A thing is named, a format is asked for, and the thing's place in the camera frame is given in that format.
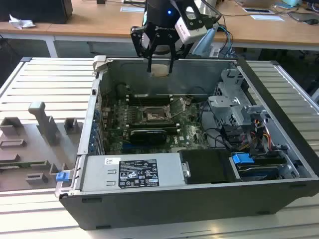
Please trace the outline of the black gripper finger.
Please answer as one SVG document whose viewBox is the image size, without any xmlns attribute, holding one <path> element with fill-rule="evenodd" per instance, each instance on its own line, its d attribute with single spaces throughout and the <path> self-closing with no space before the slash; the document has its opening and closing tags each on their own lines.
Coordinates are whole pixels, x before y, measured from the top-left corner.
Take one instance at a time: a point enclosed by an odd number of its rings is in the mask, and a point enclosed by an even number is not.
<svg viewBox="0 0 319 239">
<path fill-rule="evenodd" d="M 172 73 L 174 60 L 176 59 L 176 42 L 179 40 L 179 35 L 177 33 L 169 33 L 167 37 L 167 43 L 170 49 L 170 62 L 169 62 L 169 70 L 168 73 Z"/>
<path fill-rule="evenodd" d="M 156 25 L 144 25 L 141 27 L 132 26 L 130 33 L 137 55 L 148 60 L 147 72 L 149 73 L 151 72 L 152 56 L 159 43 L 159 37 L 157 37 L 155 27 Z M 142 38 L 144 34 L 149 39 L 147 48 L 144 48 L 142 45 Z"/>
</svg>

